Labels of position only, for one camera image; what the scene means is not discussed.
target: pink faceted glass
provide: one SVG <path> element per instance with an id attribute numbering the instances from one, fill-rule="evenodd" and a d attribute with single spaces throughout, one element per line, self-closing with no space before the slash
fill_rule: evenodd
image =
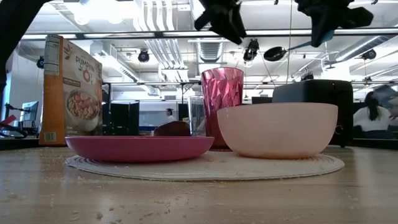
<path id="1" fill-rule="evenodd" d="M 218 127 L 217 111 L 242 104 L 243 71 L 237 68 L 212 68 L 202 72 L 206 135 L 215 138 L 212 149 L 229 149 Z"/>

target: pink bowl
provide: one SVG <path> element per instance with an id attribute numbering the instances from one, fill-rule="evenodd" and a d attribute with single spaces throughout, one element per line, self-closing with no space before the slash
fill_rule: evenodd
<path id="1" fill-rule="evenodd" d="M 87 159 L 109 162 L 159 162 L 190 159 L 209 150 L 213 137 L 77 136 L 68 147 Z"/>
<path id="2" fill-rule="evenodd" d="M 229 148 L 266 159 L 299 159 L 322 152 L 337 124 L 338 107 L 324 103 L 268 103 L 218 111 Z"/>

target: placemat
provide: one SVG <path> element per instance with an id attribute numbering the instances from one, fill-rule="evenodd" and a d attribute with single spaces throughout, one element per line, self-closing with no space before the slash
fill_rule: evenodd
<path id="1" fill-rule="evenodd" d="M 308 177 L 334 172 L 345 165 L 340 159 L 323 154 L 297 160 L 268 160 L 241 157 L 235 152 L 211 151 L 195 159 L 175 162 L 118 164 L 74 156 L 65 163 L 95 174 L 174 181 Z"/>

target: person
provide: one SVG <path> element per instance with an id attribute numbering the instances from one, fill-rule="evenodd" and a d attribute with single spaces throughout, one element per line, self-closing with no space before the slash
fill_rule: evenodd
<path id="1" fill-rule="evenodd" d="M 166 109 L 166 116 L 167 116 L 167 122 L 172 122 L 172 121 L 176 121 L 176 119 L 173 116 L 173 109 Z"/>
<path id="2" fill-rule="evenodd" d="M 393 139 L 392 133 L 388 131 L 391 113 L 388 109 L 379 106 L 373 91 L 366 95 L 365 105 L 366 107 L 354 114 L 354 127 L 360 126 L 365 138 Z"/>

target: white bowl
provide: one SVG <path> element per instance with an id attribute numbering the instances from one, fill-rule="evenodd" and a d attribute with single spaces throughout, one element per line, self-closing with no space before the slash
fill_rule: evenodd
<path id="1" fill-rule="evenodd" d="M 338 107 L 324 103 L 268 103 L 218 111 L 227 145 L 248 157 L 300 159 L 322 152 L 337 124 Z"/>

